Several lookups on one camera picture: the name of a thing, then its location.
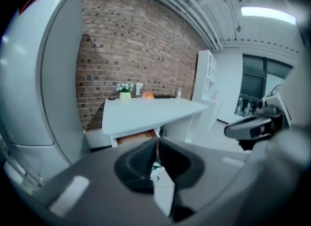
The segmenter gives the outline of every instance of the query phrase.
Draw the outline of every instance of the bottle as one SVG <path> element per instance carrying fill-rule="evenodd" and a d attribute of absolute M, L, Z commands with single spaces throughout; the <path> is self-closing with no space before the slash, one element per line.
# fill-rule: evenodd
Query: bottle
<path fill-rule="evenodd" d="M 177 91 L 177 97 L 178 97 L 178 98 L 180 98 L 180 97 L 181 97 L 181 87 L 179 87 L 179 88 L 178 88 L 178 91 Z"/>

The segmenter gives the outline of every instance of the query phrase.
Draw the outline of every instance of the orange object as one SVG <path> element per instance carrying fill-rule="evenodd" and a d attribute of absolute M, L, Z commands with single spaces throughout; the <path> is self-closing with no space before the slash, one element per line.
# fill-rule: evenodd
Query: orange object
<path fill-rule="evenodd" d="M 154 98 L 154 96 L 153 96 L 153 94 L 151 92 L 144 92 L 142 97 L 144 99 L 153 99 Z"/>

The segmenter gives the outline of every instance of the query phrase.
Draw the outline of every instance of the window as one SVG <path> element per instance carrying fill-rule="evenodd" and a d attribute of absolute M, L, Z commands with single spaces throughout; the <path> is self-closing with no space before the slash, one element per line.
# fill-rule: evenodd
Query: window
<path fill-rule="evenodd" d="M 292 66 L 264 57 L 243 55 L 243 79 L 235 113 L 252 115 L 257 102 L 266 96 L 291 71 Z"/>

